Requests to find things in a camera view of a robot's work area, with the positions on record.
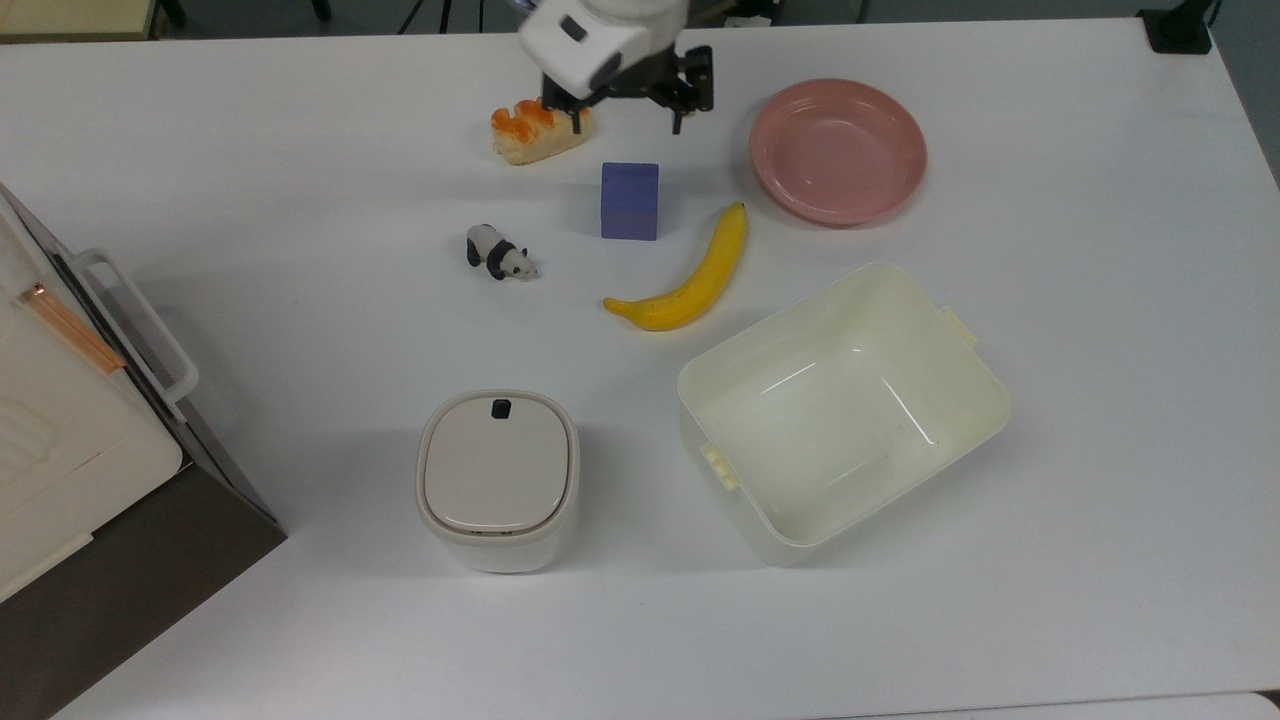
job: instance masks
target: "pink plate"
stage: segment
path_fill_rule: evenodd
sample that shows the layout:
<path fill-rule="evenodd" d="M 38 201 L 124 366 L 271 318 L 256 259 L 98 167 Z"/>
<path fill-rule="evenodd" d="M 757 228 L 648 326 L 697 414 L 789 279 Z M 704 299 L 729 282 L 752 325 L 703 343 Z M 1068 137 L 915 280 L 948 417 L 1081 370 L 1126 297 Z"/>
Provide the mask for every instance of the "pink plate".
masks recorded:
<path fill-rule="evenodd" d="M 810 79 L 773 96 L 751 126 L 764 190 L 796 215 L 852 225 L 901 208 L 924 178 L 920 126 L 860 82 Z"/>

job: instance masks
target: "toy panda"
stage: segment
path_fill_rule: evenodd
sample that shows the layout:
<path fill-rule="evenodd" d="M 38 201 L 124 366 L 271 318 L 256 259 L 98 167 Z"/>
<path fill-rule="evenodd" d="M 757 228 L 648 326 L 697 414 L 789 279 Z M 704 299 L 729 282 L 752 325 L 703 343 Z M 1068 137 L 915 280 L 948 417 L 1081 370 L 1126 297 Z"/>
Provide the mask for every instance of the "toy panda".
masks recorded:
<path fill-rule="evenodd" d="M 529 249 L 516 250 L 493 225 L 475 225 L 467 231 L 467 263 L 472 268 L 485 264 L 493 279 L 538 277 L 538 269 L 529 259 Z"/>

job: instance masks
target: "blue cube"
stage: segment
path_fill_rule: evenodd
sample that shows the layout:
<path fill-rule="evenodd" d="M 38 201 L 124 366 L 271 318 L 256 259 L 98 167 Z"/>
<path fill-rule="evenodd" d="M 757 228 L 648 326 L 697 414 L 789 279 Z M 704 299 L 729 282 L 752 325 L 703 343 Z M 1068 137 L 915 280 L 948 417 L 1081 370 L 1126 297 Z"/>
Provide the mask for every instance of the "blue cube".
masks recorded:
<path fill-rule="evenodd" d="M 604 164 L 600 170 L 600 237 L 658 240 L 658 165 Z"/>

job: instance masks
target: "bread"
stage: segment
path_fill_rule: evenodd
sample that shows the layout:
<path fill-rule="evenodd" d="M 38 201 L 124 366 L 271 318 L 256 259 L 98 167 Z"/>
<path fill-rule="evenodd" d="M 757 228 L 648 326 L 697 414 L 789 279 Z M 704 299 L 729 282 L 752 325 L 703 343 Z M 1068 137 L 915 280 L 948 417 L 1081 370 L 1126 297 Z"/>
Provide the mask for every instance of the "bread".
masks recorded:
<path fill-rule="evenodd" d="M 539 100 L 516 102 L 516 114 L 506 108 L 489 118 L 493 149 L 512 165 L 527 165 L 577 147 L 591 136 L 591 110 L 580 114 L 581 135 L 573 135 L 573 119 L 559 110 L 544 110 Z"/>

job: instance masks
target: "banana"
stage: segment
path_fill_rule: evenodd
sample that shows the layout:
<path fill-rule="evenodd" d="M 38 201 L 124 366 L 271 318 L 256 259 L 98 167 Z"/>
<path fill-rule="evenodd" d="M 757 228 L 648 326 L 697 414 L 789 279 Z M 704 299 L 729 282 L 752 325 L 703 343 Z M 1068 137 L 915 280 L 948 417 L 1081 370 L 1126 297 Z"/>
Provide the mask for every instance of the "banana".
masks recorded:
<path fill-rule="evenodd" d="M 719 300 L 746 243 L 746 208 L 735 202 L 721 215 L 703 261 L 676 290 L 628 302 L 604 299 L 604 309 L 631 320 L 640 329 L 672 331 L 696 320 Z"/>

